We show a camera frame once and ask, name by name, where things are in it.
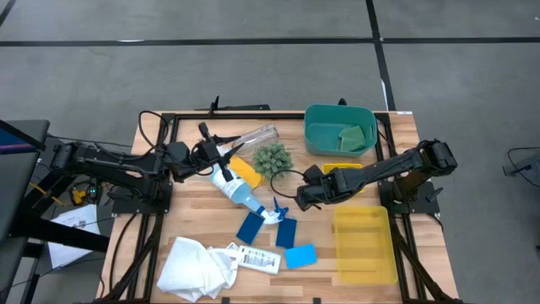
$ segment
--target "gray carpet floor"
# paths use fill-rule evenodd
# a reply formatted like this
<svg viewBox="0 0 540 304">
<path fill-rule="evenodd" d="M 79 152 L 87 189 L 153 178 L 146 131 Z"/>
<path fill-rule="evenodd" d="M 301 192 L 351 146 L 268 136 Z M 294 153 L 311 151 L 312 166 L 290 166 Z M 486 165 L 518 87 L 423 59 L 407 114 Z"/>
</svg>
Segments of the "gray carpet floor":
<svg viewBox="0 0 540 304">
<path fill-rule="evenodd" d="M 538 0 L 375 0 L 375 11 L 385 38 L 540 36 Z M 17 0 L 0 26 L 0 41 L 291 36 L 370 37 L 365 1 Z M 420 137 L 445 140 L 459 163 L 434 182 L 445 189 L 442 222 L 461 298 L 537 303 L 540 191 L 501 166 L 508 149 L 540 145 L 540 44 L 384 51 L 396 108 L 413 111 Z M 0 118 L 45 118 L 58 136 L 130 144 L 141 110 L 208 107 L 216 95 L 223 106 L 302 110 L 343 97 L 386 109 L 371 44 L 0 47 Z M 111 223 L 100 227 L 110 233 Z M 16 281 L 29 267 L 24 260 Z M 90 301 L 101 267 L 47 275 L 34 303 Z M 49 268 L 45 252 L 38 273 Z"/>
</svg>

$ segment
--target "blue sponge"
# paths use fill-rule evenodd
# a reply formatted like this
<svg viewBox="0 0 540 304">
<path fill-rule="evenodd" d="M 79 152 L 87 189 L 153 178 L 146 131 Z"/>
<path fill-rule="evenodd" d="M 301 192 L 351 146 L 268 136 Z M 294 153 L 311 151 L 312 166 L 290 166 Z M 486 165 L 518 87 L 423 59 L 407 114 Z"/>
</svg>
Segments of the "blue sponge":
<svg viewBox="0 0 540 304">
<path fill-rule="evenodd" d="M 251 245 L 255 236 L 259 233 L 259 229 L 261 229 L 262 222 L 264 222 L 264 219 L 261 216 L 250 212 L 246 220 L 244 220 L 244 224 L 240 227 L 240 231 L 236 234 L 236 237 Z"/>
<path fill-rule="evenodd" d="M 278 226 L 278 239 L 276 246 L 284 248 L 294 247 L 294 235 L 296 234 L 296 220 L 283 219 Z"/>
<path fill-rule="evenodd" d="M 313 244 L 307 244 L 304 246 L 287 249 L 285 250 L 285 261 L 287 261 L 287 267 L 289 269 L 295 269 L 317 263 L 315 246 L 313 246 Z"/>
</svg>

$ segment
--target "clear plastic bottle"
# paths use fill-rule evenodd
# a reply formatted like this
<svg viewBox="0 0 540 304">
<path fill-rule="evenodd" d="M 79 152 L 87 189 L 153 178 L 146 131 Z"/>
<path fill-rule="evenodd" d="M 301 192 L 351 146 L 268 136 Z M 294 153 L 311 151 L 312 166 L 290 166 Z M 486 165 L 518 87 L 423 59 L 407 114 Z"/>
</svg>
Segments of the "clear plastic bottle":
<svg viewBox="0 0 540 304">
<path fill-rule="evenodd" d="M 248 156 L 255 153 L 257 147 L 277 143 L 279 141 L 279 132 L 273 123 L 253 130 L 236 139 L 232 144 L 233 148 L 244 144 L 242 148 L 236 151 L 238 156 Z"/>
</svg>

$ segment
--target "yellow sponge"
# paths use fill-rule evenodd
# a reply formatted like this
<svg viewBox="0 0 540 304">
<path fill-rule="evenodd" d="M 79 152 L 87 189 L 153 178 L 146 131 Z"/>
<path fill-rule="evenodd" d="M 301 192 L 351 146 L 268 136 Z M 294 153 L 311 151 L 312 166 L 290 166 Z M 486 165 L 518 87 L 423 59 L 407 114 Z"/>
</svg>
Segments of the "yellow sponge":
<svg viewBox="0 0 540 304">
<path fill-rule="evenodd" d="M 264 182 L 264 176 L 255 172 L 249 164 L 238 156 L 233 155 L 230 159 L 229 168 L 242 177 L 251 186 L 251 189 L 261 186 L 262 182 Z"/>
</svg>

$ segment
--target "white paper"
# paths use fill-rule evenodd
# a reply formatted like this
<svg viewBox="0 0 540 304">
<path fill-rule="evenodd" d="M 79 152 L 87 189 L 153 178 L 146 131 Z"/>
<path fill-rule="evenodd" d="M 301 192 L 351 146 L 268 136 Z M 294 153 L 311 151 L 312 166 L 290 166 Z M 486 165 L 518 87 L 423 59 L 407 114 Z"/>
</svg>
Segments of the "white paper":
<svg viewBox="0 0 540 304">
<path fill-rule="evenodd" d="M 60 214 L 51 221 L 70 227 L 77 226 L 77 229 L 100 234 L 100 228 L 95 223 L 97 221 L 97 214 L 95 205 L 93 204 Z M 48 245 L 53 268 L 67 265 L 92 252 L 91 250 L 64 246 L 54 242 L 48 242 Z"/>
</svg>

